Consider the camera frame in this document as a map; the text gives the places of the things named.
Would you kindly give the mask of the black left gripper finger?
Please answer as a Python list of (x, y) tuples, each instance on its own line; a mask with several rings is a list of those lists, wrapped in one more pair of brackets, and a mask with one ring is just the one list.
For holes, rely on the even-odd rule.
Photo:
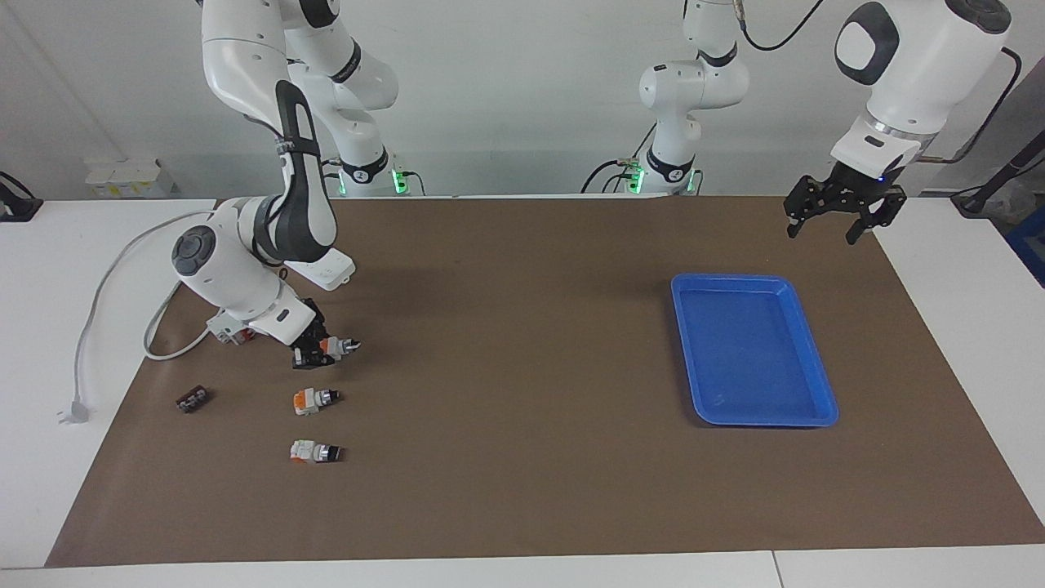
[(800, 177), (784, 201), (788, 217), (788, 238), (798, 237), (803, 224), (811, 217), (833, 211), (835, 184), (831, 180), (818, 181), (809, 175)]
[(846, 233), (847, 245), (855, 245), (866, 232), (877, 227), (888, 227), (899, 215), (907, 201), (903, 189), (889, 189), (880, 196), (859, 201), (857, 204), (857, 220)]

